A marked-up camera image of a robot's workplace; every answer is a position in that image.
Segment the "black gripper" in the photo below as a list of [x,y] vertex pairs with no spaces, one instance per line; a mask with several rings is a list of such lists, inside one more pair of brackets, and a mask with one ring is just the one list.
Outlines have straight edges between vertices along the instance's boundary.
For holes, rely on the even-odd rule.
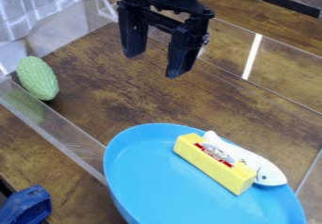
[[189,28],[178,27],[168,43],[166,76],[171,79],[190,72],[205,45],[209,44],[207,24],[214,17],[210,8],[198,0],[120,0],[118,3],[118,24],[123,53],[128,58],[146,51],[148,24],[143,20],[140,9],[154,6],[158,11],[185,12],[197,18],[193,24],[194,34]]

